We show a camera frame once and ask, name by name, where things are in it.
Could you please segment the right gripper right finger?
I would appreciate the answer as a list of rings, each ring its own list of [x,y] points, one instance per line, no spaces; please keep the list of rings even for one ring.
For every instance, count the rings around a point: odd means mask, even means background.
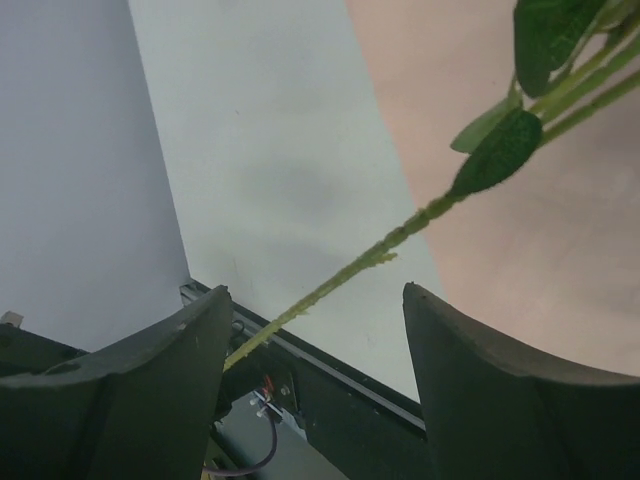
[[[639,380],[529,346],[422,286],[403,314],[440,479],[635,479]]]

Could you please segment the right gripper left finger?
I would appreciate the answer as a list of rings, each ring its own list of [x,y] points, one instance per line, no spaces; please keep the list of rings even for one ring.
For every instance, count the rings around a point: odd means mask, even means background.
[[[1,328],[5,479],[197,479],[231,331],[219,286],[99,351]]]

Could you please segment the pink wrapping paper sheet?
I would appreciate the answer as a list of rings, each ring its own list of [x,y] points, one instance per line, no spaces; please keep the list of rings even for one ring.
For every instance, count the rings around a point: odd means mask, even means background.
[[[351,1],[376,99],[418,205],[462,163],[449,145],[504,95],[509,1]],[[554,355],[639,371],[639,96],[539,151],[426,229],[447,300]]]

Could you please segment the pale pink fake flower stem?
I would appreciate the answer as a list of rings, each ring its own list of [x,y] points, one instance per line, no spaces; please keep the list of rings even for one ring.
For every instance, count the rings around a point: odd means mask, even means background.
[[[512,19],[509,89],[452,140],[466,160],[450,188],[239,346],[226,370],[360,272],[393,260],[394,248],[454,205],[504,182],[537,150],[638,88],[637,72],[602,87],[639,56],[638,2],[519,1]]]

